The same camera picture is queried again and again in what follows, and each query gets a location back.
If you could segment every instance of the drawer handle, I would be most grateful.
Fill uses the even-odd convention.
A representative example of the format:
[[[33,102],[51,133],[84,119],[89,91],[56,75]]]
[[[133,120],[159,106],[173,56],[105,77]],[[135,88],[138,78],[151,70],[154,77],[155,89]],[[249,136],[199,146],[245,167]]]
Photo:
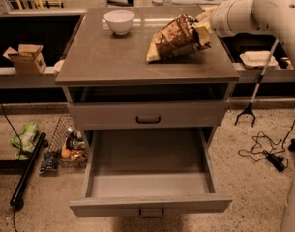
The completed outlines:
[[[161,116],[136,116],[138,124],[158,124],[161,121]]]
[[[164,217],[164,208],[161,208],[161,213],[159,215],[157,215],[157,216],[155,216],[155,215],[151,215],[151,216],[143,215],[142,210],[139,209],[139,216],[141,218],[163,218]]]

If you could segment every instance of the white bowl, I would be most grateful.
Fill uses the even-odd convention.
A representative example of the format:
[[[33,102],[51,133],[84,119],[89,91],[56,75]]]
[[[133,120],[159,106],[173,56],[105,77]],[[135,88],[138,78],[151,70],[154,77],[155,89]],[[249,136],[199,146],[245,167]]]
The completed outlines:
[[[117,35],[124,35],[133,26],[135,14],[128,10],[114,10],[106,13],[104,19],[108,27]]]

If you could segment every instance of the cabinet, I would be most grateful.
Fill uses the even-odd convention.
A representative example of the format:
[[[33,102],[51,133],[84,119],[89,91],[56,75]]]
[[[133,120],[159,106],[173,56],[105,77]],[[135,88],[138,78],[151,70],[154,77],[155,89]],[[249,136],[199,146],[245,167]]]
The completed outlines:
[[[129,8],[132,30],[114,35],[88,9],[56,83],[89,147],[78,217],[222,212],[209,145],[238,74],[219,39],[196,54],[147,64],[153,34],[198,7]]]

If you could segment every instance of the snack package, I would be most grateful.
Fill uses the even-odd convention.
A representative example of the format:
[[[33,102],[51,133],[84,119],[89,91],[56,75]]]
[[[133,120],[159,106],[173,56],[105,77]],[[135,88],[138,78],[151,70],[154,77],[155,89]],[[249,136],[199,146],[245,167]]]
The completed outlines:
[[[154,35],[147,53],[147,62],[185,56],[210,48],[209,14],[210,12],[204,12],[204,15],[198,16],[204,18],[203,23],[186,14],[168,23]]]

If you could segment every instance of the power adapter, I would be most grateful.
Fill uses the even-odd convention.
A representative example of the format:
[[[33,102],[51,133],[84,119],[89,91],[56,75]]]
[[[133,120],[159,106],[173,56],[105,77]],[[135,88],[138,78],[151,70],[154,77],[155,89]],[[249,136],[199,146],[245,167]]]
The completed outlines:
[[[275,166],[275,168],[282,172],[285,169],[285,166],[283,165],[283,157],[278,157],[275,154],[268,153],[267,151],[264,151],[264,154],[266,156],[266,159]]]

